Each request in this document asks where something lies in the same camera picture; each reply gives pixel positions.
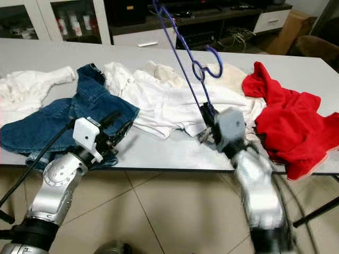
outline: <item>denim jeans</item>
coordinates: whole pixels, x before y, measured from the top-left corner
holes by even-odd
[[[113,135],[124,124],[133,121],[139,108],[123,99],[111,95],[105,88],[105,77],[92,63],[77,70],[79,75],[77,93],[73,98],[58,99],[30,116],[3,126],[1,132],[1,147],[10,152],[27,155],[26,164],[31,164],[46,144],[70,121],[80,117],[90,116],[100,122],[114,111],[121,113],[112,126],[105,129],[108,135]],[[73,130],[67,130],[40,159],[36,168],[43,170],[53,159],[74,147]],[[105,162],[97,164],[93,169],[112,167],[117,158],[109,155]]]

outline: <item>white cloth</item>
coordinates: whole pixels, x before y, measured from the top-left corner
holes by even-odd
[[[180,80],[180,76],[170,67],[157,66],[152,62],[146,65],[146,69],[147,72],[137,70],[132,75],[119,63],[105,65],[106,88],[110,93],[140,108],[134,125],[163,139],[175,129],[185,129],[192,137],[203,131],[206,125],[183,79]],[[192,86],[198,101],[205,102],[206,97],[201,84]],[[207,84],[207,90],[216,110],[222,111],[233,107],[244,113],[247,124],[246,137],[255,140],[254,120],[266,104],[260,100],[245,98],[227,88],[227,85]]]
[[[34,113],[53,85],[72,82],[74,78],[73,70],[64,67],[52,72],[16,71],[0,79],[0,127]]]

